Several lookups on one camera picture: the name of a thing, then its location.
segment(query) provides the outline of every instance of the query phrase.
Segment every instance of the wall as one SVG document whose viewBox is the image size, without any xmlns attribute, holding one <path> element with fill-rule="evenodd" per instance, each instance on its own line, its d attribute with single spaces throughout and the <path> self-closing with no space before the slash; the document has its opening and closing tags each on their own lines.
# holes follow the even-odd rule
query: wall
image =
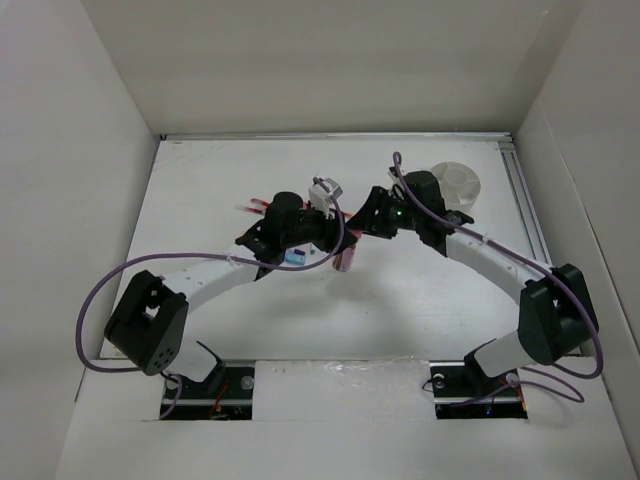
<svg viewBox="0 0 640 480">
<path fill-rule="evenodd" d="M 515 131 L 582 0 L 83 0 L 156 133 Z"/>
<path fill-rule="evenodd" d="M 50 479 L 82 375 L 75 316 L 125 256 L 155 141 L 79 0 L 0 1 L 0 65 L 0 476 Z"/>
<path fill-rule="evenodd" d="M 586 274 L 605 347 L 605 379 L 636 468 L 639 18 L 637 0 L 587 1 L 517 135 L 551 254 Z"/>
</svg>

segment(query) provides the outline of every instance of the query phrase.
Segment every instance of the blue object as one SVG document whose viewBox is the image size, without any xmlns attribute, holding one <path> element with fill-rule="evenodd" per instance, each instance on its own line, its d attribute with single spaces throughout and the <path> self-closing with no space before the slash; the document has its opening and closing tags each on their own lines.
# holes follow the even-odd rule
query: blue object
<svg viewBox="0 0 640 480">
<path fill-rule="evenodd" d="M 284 256 L 284 261 L 293 265 L 304 265 L 307 257 L 304 255 L 298 255 L 297 253 L 287 252 Z"/>
</svg>

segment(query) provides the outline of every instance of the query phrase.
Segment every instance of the white panel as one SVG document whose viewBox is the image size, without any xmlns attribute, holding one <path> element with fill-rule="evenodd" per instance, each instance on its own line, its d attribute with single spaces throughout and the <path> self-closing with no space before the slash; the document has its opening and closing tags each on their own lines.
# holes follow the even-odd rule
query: white panel
<svg viewBox="0 0 640 480">
<path fill-rule="evenodd" d="M 152 130 L 515 130 L 582 0 L 83 0 Z"/>
<path fill-rule="evenodd" d="M 605 377 L 622 432 L 640 459 L 640 358 L 624 311 L 580 202 L 571 174 L 538 104 L 518 133 L 517 146 L 545 240 L 556 264 L 571 262 L 585 275 L 600 322 Z"/>
<path fill-rule="evenodd" d="M 126 252 L 154 141 L 78 0 L 0 1 L 0 476 L 51 478 L 75 317 Z M 87 346 L 115 285 L 96 305 Z"/>
<path fill-rule="evenodd" d="M 640 465 L 640 360 L 627 325 L 637 339 L 638 18 L 636 0 L 585 3 L 517 143 L 553 259 L 586 274 L 606 381 Z"/>
<path fill-rule="evenodd" d="M 260 218 L 234 205 L 251 197 L 270 200 L 280 190 L 306 195 L 316 174 L 339 182 L 340 205 L 355 212 L 373 185 L 391 185 L 387 171 L 395 149 L 407 171 L 444 159 L 472 167 L 483 184 L 471 211 L 479 231 L 531 255 L 496 143 L 391 135 L 163 142 L 129 256 L 222 252 Z M 195 262 L 136 266 L 125 272 L 122 287 L 137 270 L 165 275 Z M 460 359 L 512 331 L 517 319 L 517 306 L 497 286 L 442 257 L 415 233 L 400 232 L 393 240 L 364 237 L 348 273 L 326 264 L 273 272 L 234 288 L 190 315 L 186 335 L 226 359 Z"/>
<path fill-rule="evenodd" d="M 265 363 L 256 389 L 270 419 L 245 422 L 144 421 L 158 416 L 157 377 L 89 373 L 56 478 L 636 478 L 601 381 L 573 382 L 582 405 L 524 387 L 528 421 L 440 421 L 417 363 Z"/>
</svg>

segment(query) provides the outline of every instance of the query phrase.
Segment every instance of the purple cable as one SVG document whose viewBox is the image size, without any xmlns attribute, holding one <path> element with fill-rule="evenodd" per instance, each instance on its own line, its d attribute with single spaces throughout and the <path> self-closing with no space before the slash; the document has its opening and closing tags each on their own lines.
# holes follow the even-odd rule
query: purple cable
<svg viewBox="0 0 640 480">
<path fill-rule="evenodd" d="M 480 241 L 485 241 L 485 238 L 483 235 L 481 235 L 478 232 L 475 232 L 469 228 L 465 228 L 462 227 L 460 225 L 456 225 L 455 223 L 449 222 L 448 220 L 445 220 L 444 218 L 440 217 L 439 215 L 435 214 L 434 212 L 432 212 L 431 210 L 429 210 L 426 206 L 424 206 L 422 204 L 422 202 L 420 202 L 420 200 L 418 200 L 418 198 L 415 196 L 415 194 L 411 191 L 411 189 L 409 188 L 409 186 L 407 185 L 407 182 L 405 181 L 404 177 L 402 176 L 402 172 L 401 172 L 401 166 L 402 164 L 402 155 L 400 155 L 400 152 L 394 152 L 393 154 L 393 165 L 395 167 L 395 171 L 396 171 L 396 176 L 398 177 L 398 180 L 400 181 L 400 185 L 402 185 L 402 188 L 404 189 L 404 193 L 406 193 L 407 197 L 409 197 L 411 199 L 411 201 L 420 209 L 422 210 L 424 213 L 426 213 L 430 218 L 432 218 L 433 220 L 435 220 L 436 222 L 444 225 L 447 228 L 451 228 L 455 231 L 458 232 L 462 232 L 466 235 L 469 235 L 477 240 Z M 580 373 L 580 372 L 575 372 L 573 370 L 570 370 L 566 367 L 563 367 L 562 365 L 557 365 L 554 364 L 553 366 L 555 368 L 557 368 L 558 370 L 565 372 L 569 375 L 572 375 L 574 377 L 577 378 L 583 378 L 583 379 L 593 379 L 598 377 L 601 373 L 602 373 L 602 369 L 604 367 L 604 359 L 603 359 L 603 353 L 602 353 L 602 345 L 600 344 L 600 339 L 598 338 L 598 332 L 596 331 L 595 325 L 593 320 L 591 319 L 591 316 L 589 315 L 589 313 L 587 312 L 586 308 L 584 308 L 584 305 L 582 305 L 582 303 L 580 302 L 580 300 L 578 299 L 578 297 L 569 289 L 569 287 L 567 287 L 558 277 L 556 277 L 555 275 L 553 275 L 551 272 L 549 272 L 548 270 L 546 270 L 545 268 L 541 267 L 540 265 L 538 265 L 537 263 L 529 260 L 526 257 L 523 257 L 522 255 L 520 255 L 519 253 L 514 252 L 513 250 L 510 250 L 509 248 L 500 245 L 499 243 L 489 239 L 487 242 L 487 245 L 491 246 L 492 248 L 494 248 L 495 250 L 499 251 L 500 253 L 502 253 L 503 255 L 506 255 L 507 257 L 511 257 L 514 258 L 515 260 L 518 260 L 521 263 L 524 263 L 525 265 L 533 268 L 534 270 L 536 270 L 537 272 L 540 272 L 542 275 L 544 275 L 546 278 L 548 278 L 549 280 L 551 280 L 558 288 L 560 288 L 560 290 L 569 298 L 569 300 L 571 300 L 571 302 L 576 306 L 576 308 L 578 309 L 578 312 L 580 313 L 580 315 L 582 316 L 582 319 L 584 320 L 584 322 L 587 325 L 587 328 L 589 329 L 589 334 L 591 335 L 591 339 L 593 340 L 593 344 L 595 346 L 595 350 L 596 350 L 596 368 L 592 373 Z M 538 375 L 543 375 L 547 378 L 551 378 L 553 380 L 555 380 L 556 382 L 566 386 L 569 390 L 571 390 L 572 392 L 574 392 L 577 397 L 571 397 L 563 392 L 560 392 L 554 388 L 551 387 L 547 387 L 546 385 L 543 385 L 541 383 L 537 383 L 537 382 L 530 382 L 527 380 L 519 380 L 517 382 L 512 382 L 508 385 L 503 385 L 502 387 L 494 390 L 493 392 L 480 397 L 480 398 L 472 398 L 470 400 L 467 400 L 465 402 L 460 402 L 457 403 L 455 405 L 463 407 L 463 406 L 467 406 L 467 405 L 472 405 L 474 403 L 480 402 L 482 400 L 485 400 L 487 398 L 493 397 L 497 394 L 499 394 L 500 392 L 502 392 L 503 390 L 506 390 L 507 388 L 511 388 L 511 387 L 515 387 L 518 385 L 529 385 L 531 387 L 536 387 L 536 388 L 540 388 L 543 390 L 546 390 L 548 392 L 554 393 L 556 395 L 559 395 L 563 398 L 566 398 L 567 400 L 571 400 L 572 402 L 577 402 L 577 403 L 583 403 L 584 402 L 584 396 L 571 384 L 569 384 L 568 382 L 566 382 L 565 380 L 561 379 L 560 377 L 556 376 L 556 375 L 552 375 L 550 373 L 546 373 L 543 372 L 541 370 L 536 370 L 534 368 L 531 367 L 523 367 L 522 370 L 526 370 L 532 373 L 537 373 Z"/>
<path fill-rule="evenodd" d="M 173 409 L 176 408 L 176 405 L 178 404 L 178 400 L 180 400 L 180 395 L 182 395 L 182 377 L 175 373 L 169 373 L 167 375 L 176 381 L 176 383 L 178 384 L 178 389 L 176 390 L 176 394 L 174 395 L 169 408 L 162 412 L 162 415 L 158 417 L 159 420 L 164 420 L 169 415 L 171 415 L 171 412 L 173 412 Z"/>
<path fill-rule="evenodd" d="M 325 191 L 329 191 L 329 188 L 322 183 L 321 179 L 314 178 L 313 181 L 314 183 L 320 185 Z M 338 253 L 338 250 L 342 245 L 342 240 L 344 239 L 344 234 L 345 234 L 344 215 L 342 214 L 340 205 L 338 205 L 338 201 L 333 195 L 331 195 L 330 198 L 336 210 L 336 218 L 338 219 L 338 226 L 339 226 L 338 241 L 335 247 L 333 247 L 333 250 L 331 250 L 331 252 L 326 257 L 309 265 L 303 265 L 300 267 L 286 267 L 281 265 L 271 265 L 270 263 L 264 263 L 258 260 L 251 260 L 248 258 L 237 257 L 235 255 L 227 256 L 221 253 L 199 253 L 199 252 L 152 253 L 150 255 L 143 255 L 141 257 L 133 258 L 131 260 L 124 262 L 121 265 L 118 265 L 109 273 L 107 273 L 104 277 L 102 277 L 98 283 L 96 283 L 96 285 L 91 289 L 91 291 L 87 295 L 87 298 L 85 298 L 84 302 L 82 303 L 82 307 L 80 307 L 80 312 L 78 313 L 78 319 L 76 321 L 76 335 L 75 335 L 76 353 L 78 355 L 78 358 L 86 368 L 88 368 L 89 370 L 93 370 L 94 372 L 125 373 L 125 372 L 137 372 L 139 370 L 137 367 L 110 368 L 110 367 L 101 367 L 99 365 L 94 365 L 93 363 L 91 363 L 91 361 L 89 360 L 89 358 L 84 352 L 84 348 L 82 347 L 82 329 L 83 329 L 85 317 L 87 316 L 87 311 L 89 310 L 89 306 L 91 305 L 91 302 L 93 301 L 95 296 L 98 294 L 98 292 L 102 289 L 102 287 L 104 287 L 109 282 L 109 280 L 111 280 L 113 277 L 115 277 L 122 271 L 126 270 L 127 268 L 132 267 L 133 265 L 137 265 L 138 263 L 148 262 L 149 260 L 159 260 L 164 258 L 205 258 L 210 260 L 224 260 L 224 261 L 233 260 L 235 262 L 245 263 L 247 265 L 255 265 L 258 267 L 268 268 L 270 270 L 280 270 L 285 272 L 301 272 L 303 270 L 310 270 L 312 268 L 322 265 L 323 263 L 328 262 L 331 259 L 331 257 L 333 257 L 336 253 Z"/>
</svg>

